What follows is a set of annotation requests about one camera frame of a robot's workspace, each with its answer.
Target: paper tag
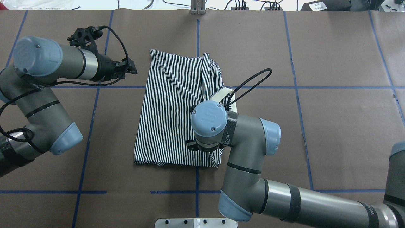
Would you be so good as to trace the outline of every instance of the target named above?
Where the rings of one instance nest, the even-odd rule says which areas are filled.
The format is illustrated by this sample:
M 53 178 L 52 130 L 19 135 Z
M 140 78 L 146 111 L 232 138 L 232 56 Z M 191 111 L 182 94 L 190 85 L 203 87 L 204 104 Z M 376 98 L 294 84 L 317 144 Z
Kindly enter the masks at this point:
M 321 10 L 328 9 L 324 2 L 317 2 L 317 3 L 309 4 L 309 7 L 311 8 L 312 11 L 321 11 Z

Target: metal bracket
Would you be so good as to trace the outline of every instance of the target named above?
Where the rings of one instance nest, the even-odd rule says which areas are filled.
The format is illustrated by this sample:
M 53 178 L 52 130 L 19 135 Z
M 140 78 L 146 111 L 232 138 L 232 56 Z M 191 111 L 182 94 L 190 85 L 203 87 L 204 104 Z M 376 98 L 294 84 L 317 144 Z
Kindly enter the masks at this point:
M 155 228 L 237 228 L 229 218 L 158 219 Z
M 191 0 L 191 14 L 205 14 L 205 0 Z

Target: black and white striped fabric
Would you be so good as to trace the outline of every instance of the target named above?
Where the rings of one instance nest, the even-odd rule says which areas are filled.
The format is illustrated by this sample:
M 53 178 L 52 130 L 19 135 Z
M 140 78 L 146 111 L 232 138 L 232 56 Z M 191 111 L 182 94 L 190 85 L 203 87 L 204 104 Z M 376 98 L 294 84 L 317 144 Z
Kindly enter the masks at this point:
M 211 98 L 225 104 L 230 92 L 209 54 L 187 58 L 151 50 L 134 163 L 218 167 L 222 149 L 207 153 L 186 148 L 186 140 L 194 138 L 190 108 Z

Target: folded cloth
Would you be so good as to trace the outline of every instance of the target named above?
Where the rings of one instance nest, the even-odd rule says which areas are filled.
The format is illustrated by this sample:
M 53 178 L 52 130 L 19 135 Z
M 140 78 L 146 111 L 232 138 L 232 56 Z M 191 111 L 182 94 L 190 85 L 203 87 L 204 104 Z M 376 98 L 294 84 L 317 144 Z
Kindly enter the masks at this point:
M 194 139 L 190 108 L 210 99 L 225 104 L 230 92 L 209 54 L 187 58 L 151 50 L 134 163 L 218 167 L 223 149 L 203 152 L 186 148 L 186 140 Z M 230 108 L 236 111 L 236 105 Z

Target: striped garment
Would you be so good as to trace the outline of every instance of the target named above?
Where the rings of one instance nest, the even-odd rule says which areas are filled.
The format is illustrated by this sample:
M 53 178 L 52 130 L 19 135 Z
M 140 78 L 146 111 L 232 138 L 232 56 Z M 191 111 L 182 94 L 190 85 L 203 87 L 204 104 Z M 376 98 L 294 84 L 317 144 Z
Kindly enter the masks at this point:
M 151 50 L 134 163 L 218 167 L 222 149 L 209 153 L 190 151 L 186 140 L 194 139 L 191 106 L 210 100 L 220 90 L 226 93 L 217 101 L 225 104 L 232 90 L 224 87 L 220 67 L 209 59 L 209 54 L 187 58 Z

